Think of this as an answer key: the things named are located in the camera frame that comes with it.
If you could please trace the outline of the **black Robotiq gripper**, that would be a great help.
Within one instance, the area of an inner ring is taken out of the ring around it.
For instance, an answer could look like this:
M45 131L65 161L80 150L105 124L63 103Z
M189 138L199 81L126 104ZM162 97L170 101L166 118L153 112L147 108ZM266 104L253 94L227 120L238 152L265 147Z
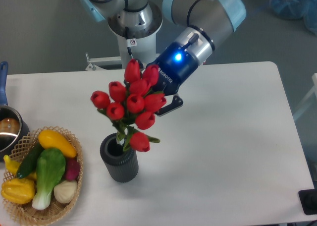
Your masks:
M155 92L162 91L166 96L173 95L170 104L155 112L157 116L166 115L183 106L183 100L177 94L179 87L199 65L198 59L192 53L194 45L195 43L190 42L184 45L173 42L155 61L147 65L147 67L153 64L158 65L158 81L152 87L152 90Z

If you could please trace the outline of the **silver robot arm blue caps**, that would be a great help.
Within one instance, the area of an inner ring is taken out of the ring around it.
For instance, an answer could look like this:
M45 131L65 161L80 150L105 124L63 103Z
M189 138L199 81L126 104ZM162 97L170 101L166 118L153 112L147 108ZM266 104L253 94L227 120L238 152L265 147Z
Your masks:
M155 91L172 96L171 104L157 111L164 115L182 106L179 87L243 22L241 0L80 0L97 21L107 21L117 36L122 67L134 58L143 65L157 64ZM164 19L184 31L161 53L156 53L156 34Z

